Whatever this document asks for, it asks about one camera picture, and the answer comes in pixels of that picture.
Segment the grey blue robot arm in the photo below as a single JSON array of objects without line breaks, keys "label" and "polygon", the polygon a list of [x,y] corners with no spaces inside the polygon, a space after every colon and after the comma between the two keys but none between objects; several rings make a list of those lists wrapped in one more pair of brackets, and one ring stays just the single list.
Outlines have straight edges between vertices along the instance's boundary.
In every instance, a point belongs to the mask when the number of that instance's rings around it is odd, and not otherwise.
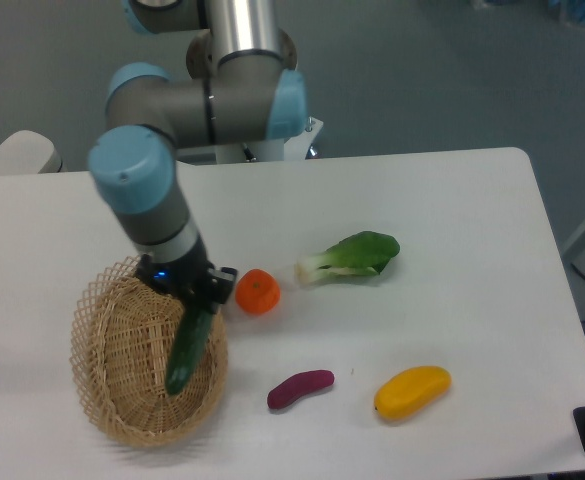
[{"label": "grey blue robot arm", "polygon": [[308,119],[305,82],[285,65],[270,1],[127,1],[123,9],[141,33],[207,31],[210,71],[175,82],[148,63],[120,68],[108,87],[107,129],[89,152],[89,172],[140,254],[140,279],[215,312],[236,273],[209,261],[178,184],[176,154],[299,135]]}]

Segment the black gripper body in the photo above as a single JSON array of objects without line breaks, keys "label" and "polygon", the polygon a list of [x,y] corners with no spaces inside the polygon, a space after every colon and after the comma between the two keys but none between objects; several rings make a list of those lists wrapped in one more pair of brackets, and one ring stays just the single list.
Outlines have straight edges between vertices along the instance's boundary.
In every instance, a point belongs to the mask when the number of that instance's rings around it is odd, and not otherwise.
[{"label": "black gripper body", "polygon": [[227,302],[236,284],[238,271],[231,267],[216,268],[209,261],[201,238],[192,247],[178,247],[176,258],[160,261],[157,255],[144,253],[136,266],[135,275],[156,293],[171,295],[181,301],[185,295],[195,299],[195,305],[206,306],[208,299]]}]

